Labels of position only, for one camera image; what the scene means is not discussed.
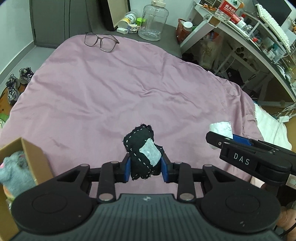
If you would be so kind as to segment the person's right hand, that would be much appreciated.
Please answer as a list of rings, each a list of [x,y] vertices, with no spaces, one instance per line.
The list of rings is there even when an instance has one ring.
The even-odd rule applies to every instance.
[[[271,192],[273,188],[273,187],[269,187],[263,181],[255,177],[251,178],[250,183],[253,184],[254,186],[260,187],[261,189],[269,192]],[[280,217],[277,222],[277,226],[281,227],[284,231],[287,231],[294,224],[295,224],[295,205],[293,208],[287,208],[285,206],[282,206]],[[295,240],[295,228],[287,234],[287,240]]]

